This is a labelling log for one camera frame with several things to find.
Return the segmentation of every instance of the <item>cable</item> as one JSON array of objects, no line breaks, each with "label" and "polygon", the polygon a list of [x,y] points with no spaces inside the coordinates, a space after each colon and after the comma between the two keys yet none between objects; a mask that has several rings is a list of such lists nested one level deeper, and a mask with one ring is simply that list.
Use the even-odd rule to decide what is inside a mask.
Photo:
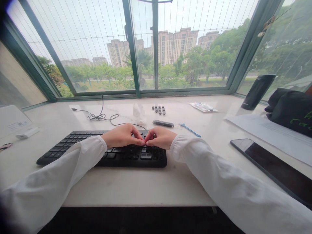
[{"label": "cable", "polygon": [[[89,120],[94,120],[94,119],[96,119],[96,120],[109,120],[110,121],[110,123],[112,124],[112,125],[114,125],[114,126],[119,126],[119,125],[123,125],[123,124],[126,124],[126,123],[120,123],[120,124],[113,124],[111,121],[113,120],[113,119],[116,119],[118,116],[119,116],[119,114],[114,114],[114,115],[112,115],[109,119],[105,119],[105,117],[106,117],[106,115],[105,114],[102,114],[102,111],[103,111],[103,108],[104,108],[104,97],[103,97],[103,95],[102,95],[102,110],[101,110],[101,112],[100,112],[100,114],[98,115],[98,116],[95,116],[94,114],[91,114],[89,111],[85,111],[85,110],[79,110],[79,109],[76,109],[76,108],[72,108],[72,110],[73,111],[77,111],[77,110],[79,110],[79,111],[85,111],[85,112],[88,112],[90,115],[88,116],[88,119]],[[142,126],[140,126],[140,125],[137,125],[137,124],[134,124],[134,123],[132,123],[132,125],[135,125],[135,126],[139,126],[139,127],[141,127],[141,128],[144,128],[146,131],[147,131],[147,129],[145,128],[145,127],[142,127]]]}]

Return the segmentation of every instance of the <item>hand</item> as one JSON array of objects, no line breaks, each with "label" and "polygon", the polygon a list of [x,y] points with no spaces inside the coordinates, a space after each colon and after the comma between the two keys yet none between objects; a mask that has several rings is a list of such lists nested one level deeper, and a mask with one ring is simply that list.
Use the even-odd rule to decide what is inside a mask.
[{"label": "hand", "polygon": [[155,127],[149,130],[144,141],[147,146],[157,146],[168,150],[170,149],[170,146],[176,136],[176,133],[171,132],[168,129],[163,127]]},{"label": "hand", "polygon": [[140,132],[132,124],[126,123],[107,133],[104,133],[102,139],[106,142],[107,148],[123,147],[127,145],[145,145]]}]

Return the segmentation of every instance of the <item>black thermos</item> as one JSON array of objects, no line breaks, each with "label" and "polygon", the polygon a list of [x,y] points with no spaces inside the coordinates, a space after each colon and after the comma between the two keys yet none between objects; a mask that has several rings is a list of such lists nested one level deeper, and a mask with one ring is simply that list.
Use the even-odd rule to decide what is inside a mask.
[{"label": "black thermos", "polygon": [[274,81],[275,77],[276,75],[274,74],[264,74],[258,76],[241,107],[246,110],[254,110]]}]

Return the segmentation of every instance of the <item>keyboard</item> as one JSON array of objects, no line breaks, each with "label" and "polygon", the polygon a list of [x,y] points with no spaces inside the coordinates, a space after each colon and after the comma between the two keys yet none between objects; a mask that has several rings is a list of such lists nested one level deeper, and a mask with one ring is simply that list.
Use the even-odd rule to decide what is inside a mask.
[{"label": "keyboard", "polygon": [[[75,143],[108,131],[73,131],[37,160],[38,165],[48,165],[60,158]],[[139,131],[145,139],[148,131]],[[108,149],[96,166],[164,168],[167,165],[166,150],[156,146],[128,145]]]}]

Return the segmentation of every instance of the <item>white sleeve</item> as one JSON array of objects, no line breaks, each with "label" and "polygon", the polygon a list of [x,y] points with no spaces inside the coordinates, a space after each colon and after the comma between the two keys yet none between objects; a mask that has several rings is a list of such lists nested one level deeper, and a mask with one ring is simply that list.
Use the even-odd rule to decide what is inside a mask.
[{"label": "white sleeve", "polygon": [[204,140],[177,136],[170,153],[186,162],[209,196],[245,233],[312,233],[311,210],[214,154]]},{"label": "white sleeve", "polygon": [[22,233],[39,232],[57,213],[72,186],[107,150],[100,136],[74,144],[63,156],[2,191],[8,225]]}]

